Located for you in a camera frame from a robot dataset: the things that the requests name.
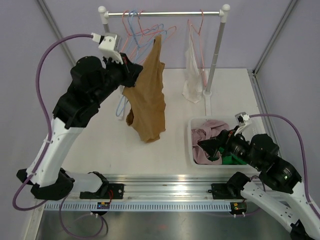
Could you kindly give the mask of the green tank top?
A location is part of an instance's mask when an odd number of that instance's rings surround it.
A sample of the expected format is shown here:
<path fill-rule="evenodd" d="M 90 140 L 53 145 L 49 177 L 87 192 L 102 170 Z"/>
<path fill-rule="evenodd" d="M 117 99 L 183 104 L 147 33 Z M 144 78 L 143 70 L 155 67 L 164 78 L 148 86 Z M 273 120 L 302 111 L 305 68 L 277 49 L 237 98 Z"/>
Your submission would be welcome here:
<path fill-rule="evenodd" d="M 246 165 L 247 164 L 246 162 L 244 162 L 243 160 L 241 160 L 237 157 L 234 157 L 232 155 L 226 155 L 225 150 L 222 147 L 219 148 L 219 153 L 220 153 L 220 156 L 222 159 L 222 165 L 231 166 L 231 165 Z"/>

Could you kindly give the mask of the blue hanger of brown top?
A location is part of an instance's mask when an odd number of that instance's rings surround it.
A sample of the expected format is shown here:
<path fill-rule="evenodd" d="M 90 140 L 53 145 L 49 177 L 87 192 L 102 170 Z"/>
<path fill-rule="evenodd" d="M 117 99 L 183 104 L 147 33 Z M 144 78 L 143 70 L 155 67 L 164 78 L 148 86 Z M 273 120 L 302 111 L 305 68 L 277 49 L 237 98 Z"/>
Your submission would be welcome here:
<path fill-rule="evenodd" d="M 168 35 L 163 23 L 140 29 L 135 29 L 133 23 L 129 23 L 127 26 L 127 38 L 121 51 L 125 52 L 133 63 L 139 65 L 142 65 L 147 58 L 156 36 L 164 35 L 164 39 L 166 39 Z"/>

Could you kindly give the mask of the brown tank top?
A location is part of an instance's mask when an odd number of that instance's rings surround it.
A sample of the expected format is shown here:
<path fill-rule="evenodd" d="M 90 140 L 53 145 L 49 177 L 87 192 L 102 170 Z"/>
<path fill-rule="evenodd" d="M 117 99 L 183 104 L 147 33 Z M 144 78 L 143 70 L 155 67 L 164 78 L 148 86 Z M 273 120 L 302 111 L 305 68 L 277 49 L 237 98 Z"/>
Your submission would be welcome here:
<path fill-rule="evenodd" d="M 130 103 L 126 124 L 132 127 L 144 143 L 155 142 L 166 130 L 163 71 L 160 61 L 162 37 L 155 37 L 152 49 L 143 63 L 134 87 L 125 87 L 123 95 Z"/>

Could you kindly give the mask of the white tank top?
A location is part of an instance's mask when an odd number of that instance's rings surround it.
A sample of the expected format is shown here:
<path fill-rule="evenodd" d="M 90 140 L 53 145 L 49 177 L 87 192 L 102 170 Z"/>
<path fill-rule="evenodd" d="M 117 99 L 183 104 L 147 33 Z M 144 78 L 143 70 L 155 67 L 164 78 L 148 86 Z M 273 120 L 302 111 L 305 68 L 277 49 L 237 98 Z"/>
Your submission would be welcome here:
<path fill-rule="evenodd" d="M 182 95 L 193 104 L 197 104 L 202 99 L 202 75 L 198 69 L 195 56 L 192 31 L 188 30 L 187 49 L 185 56 L 185 82 Z"/>

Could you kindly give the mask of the pink hanger of white top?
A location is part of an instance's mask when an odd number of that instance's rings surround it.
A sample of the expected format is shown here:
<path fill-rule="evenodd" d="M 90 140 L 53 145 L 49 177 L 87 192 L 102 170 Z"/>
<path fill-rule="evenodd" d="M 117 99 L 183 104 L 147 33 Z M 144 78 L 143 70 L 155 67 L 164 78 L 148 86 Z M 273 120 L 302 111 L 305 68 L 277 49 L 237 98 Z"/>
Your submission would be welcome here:
<path fill-rule="evenodd" d="M 188 31 L 190 34 L 191 44 L 193 47 L 193 54 L 195 57 L 195 63 L 197 70 L 201 76 L 203 88 L 207 86 L 207 74 L 205 70 L 205 58 L 203 52 L 203 45 L 202 45 L 202 28 L 204 24 L 204 11 L 201 9 L 201 22 L 199 27 L 197 28 L 190 19 L 187 20 Z"/>

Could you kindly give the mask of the pink wire hanger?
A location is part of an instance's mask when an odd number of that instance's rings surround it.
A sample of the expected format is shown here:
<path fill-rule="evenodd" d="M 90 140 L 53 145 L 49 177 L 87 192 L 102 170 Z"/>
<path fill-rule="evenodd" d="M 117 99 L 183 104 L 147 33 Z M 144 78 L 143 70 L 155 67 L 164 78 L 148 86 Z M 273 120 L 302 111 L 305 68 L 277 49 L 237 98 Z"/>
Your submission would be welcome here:
<path fill-rule="evenodd" d="M 138 15 L 136 10 L 126 10 L 121 16 L 121 22 L 125 29 L 125 42 L 121 48 L 121 51 L 126 53 L 129 59 L 132 59 L 139 50 L 139 34 L 134 28 L 134 17 Z"/>

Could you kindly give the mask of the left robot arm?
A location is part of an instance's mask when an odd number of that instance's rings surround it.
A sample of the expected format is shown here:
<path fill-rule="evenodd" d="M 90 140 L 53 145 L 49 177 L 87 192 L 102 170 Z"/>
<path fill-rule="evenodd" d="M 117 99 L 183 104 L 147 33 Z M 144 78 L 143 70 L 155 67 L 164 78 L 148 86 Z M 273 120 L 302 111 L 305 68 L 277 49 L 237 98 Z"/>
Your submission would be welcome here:
<path fill-rule="evenodd" d="M 30 192 L 36 199 L 58 201 L 71 192 L 79 193 L 81 199 L 108 197 L 109 181 L 101 173 L 71 173 L 62 164 L 77 137 L 99 112 L 101 103 L 119 86 L 135 86 L 143 66 L 131 62 L 124 53 L 120 58 L 121 63 L 104 59 L 103 66 L 98 57 L 85 56 L 70 70 L 72 82 L 54 107 L 51 136 L 41 147 L 46 152 L 38 155 L 41 163 L 35 172 L 31 165 L 16 174 L 21 182 L 32 186 Z"/>

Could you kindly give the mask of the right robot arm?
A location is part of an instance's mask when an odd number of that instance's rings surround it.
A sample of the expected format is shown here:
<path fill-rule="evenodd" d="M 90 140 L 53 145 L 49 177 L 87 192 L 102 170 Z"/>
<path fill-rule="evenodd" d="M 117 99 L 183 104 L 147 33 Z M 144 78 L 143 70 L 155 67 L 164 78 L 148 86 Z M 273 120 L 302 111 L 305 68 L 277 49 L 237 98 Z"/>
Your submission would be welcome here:
<path fill-rule="evenodd" d="M 259 172 L 258 179 L 286 201 L 282 204 L 248 176 L 237 171 L 226 182 L 232 198 L 249 200 L 277 220 L 293 240 L 318 240 L 320 218 L 318 207 L 312 206 L 305 184 L 295 167 L 278 155 L 279 146 L 267 134 L 256 134 L 246 141 L 235 130 L 223 130 L 219 135 L 198 142 L 211 157 L 220 152 L 244 161 Z"/>

